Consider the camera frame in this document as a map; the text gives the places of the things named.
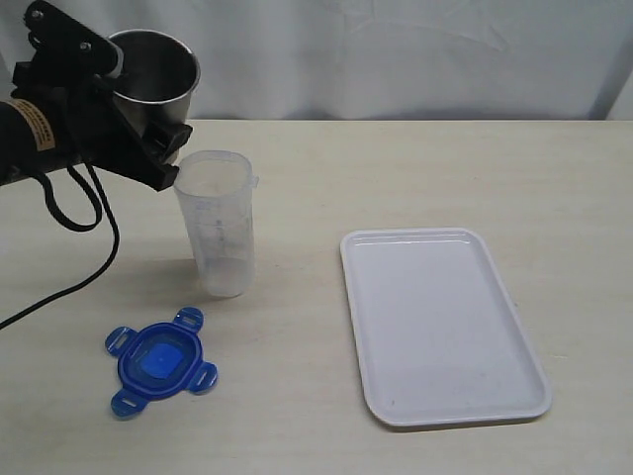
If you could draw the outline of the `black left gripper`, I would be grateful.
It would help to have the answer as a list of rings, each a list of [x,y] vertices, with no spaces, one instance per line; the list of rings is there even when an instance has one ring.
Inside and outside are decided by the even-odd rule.
[[[154,117],[137,131],[114,101],[123,52],[47,1],[24,14],[32,59],[15,65],[12,105],[22,132],[12,152],[16,173],[50,173],[80,161],[162,191],[193,128]]]

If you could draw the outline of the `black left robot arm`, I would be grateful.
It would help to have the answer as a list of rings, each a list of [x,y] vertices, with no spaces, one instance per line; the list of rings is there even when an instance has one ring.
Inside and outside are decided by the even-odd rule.
[[[35,53],[1,103],[1,182],[86,162],[156,191],[172,186],[200,80],[179,40],[132,29],[103,37],[47,1],[24,23]]]

